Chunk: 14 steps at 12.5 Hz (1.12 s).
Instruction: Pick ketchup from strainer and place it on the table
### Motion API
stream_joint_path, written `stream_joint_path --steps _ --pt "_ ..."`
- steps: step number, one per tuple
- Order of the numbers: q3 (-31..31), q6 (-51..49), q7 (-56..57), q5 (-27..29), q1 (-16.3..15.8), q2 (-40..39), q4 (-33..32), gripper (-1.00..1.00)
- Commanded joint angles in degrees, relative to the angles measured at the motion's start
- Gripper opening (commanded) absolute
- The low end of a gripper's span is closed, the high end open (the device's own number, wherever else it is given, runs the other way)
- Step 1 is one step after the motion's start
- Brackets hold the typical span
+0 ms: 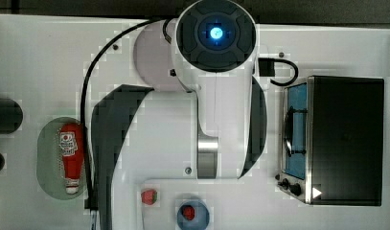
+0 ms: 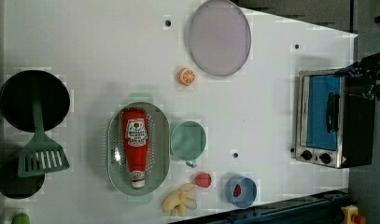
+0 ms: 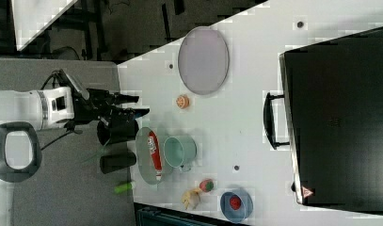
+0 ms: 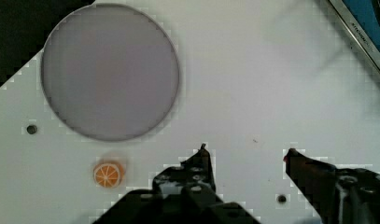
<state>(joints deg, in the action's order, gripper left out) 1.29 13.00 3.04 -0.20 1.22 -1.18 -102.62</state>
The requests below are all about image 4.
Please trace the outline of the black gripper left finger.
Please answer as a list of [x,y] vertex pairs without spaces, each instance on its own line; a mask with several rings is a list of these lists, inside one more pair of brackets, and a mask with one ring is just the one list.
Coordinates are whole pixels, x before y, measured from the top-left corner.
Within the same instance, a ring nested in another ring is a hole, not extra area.
[[126,193],[93,224],[260,224],[238,203],[216,193],[205,145],[156,175],[151,189]]

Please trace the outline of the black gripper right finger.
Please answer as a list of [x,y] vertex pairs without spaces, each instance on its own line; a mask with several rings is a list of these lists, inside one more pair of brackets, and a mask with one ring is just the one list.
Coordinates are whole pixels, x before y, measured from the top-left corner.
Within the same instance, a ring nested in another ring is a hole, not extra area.
[[291,148],[286,174],[319,214],[323,224],[380,224],[380,174],[338,168]]

